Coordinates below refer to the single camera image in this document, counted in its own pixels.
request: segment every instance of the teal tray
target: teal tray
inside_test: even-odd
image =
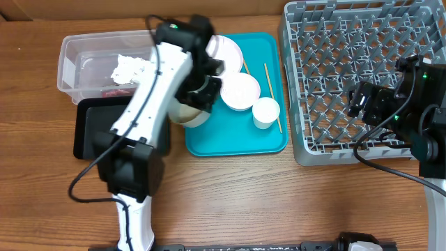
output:
[[[286,110],[280,75],[279,57],[275,39],[267,33],[242,33],[225,35],[240,47],[249,73],[260,84],[260,97],[271,97],[263,66],[266,63],[272,90],[280,106],[279,125],[274,122],[268,129],[258,129],[252,120],[252,109],[237,112],[218,98],[209,119],[196,128],[186,128],[186,147],[195,156],[213,157],[277,153],[288,144]]]

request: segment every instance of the wooden tabletop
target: wooden tabletop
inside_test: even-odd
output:
[[[264,31],[277,38],[279,17],[212,22],[220,33]],[[67,196],[88,163],[72,155],[77,108],[57,89],[56,74],[66,36],[137,29],[144,29],[143,20],[0,23],[0,250],[86,250],[118,240],[115,205],[77,204]],[[301,167],[291,136],[278,154],[195,158],[184,134],[173,125],[164,180],[153,198],[159,243],[289,244],[359,231],[396,241],[400,250],[427,249],[421,185],[364,165]],[[378,162],[418,173],[418,161]],[[75,192],[109,196],[95,169]]]

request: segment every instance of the gray plastic basket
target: gray plastic basket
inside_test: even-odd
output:
[[[288,80],[294,156],[301,165],[358,162],[353,146],[371,128],[346,115],[348,90],[360,81],[395,87],[400,56],[445,63],[445,9],[439,0],[300,1],[285,5],[280,52]],[[377,138],[384,130],[378,131]],[[403,144],[388,138],[384,143]],[[369,140],[366,159],[407,157]]]

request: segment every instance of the white cup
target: white cup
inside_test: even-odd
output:
[[[279,117],[280,106],[272,98],[259,98],[252,106],[254,125],[259,129],[267,129]]]

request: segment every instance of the wood surface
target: wood surface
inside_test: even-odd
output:
[[[220,33],[277,38],[279,16],[212,22]],[[72,155],[77,107],[57,89],[56,74],[66,36],[136,29],[144,29],[143,20],[0,23],[0,250],[86,250],[117,241],[115,205],[77,204],[67,196],[88,163]],[[285,80],[283,87],[288,107]],[[180,126],[172,126],[171,137],[153,198],[158,243],[286,244],[359,231],[396,241],[399,250],[427,250],[424,191],[412,181],[359,164],[301,167],[291,136],[281,153],[229,158],[192,156]],[[414,160],[377,162],[418,172]],[[109,195],[95,169],[75,193]]]

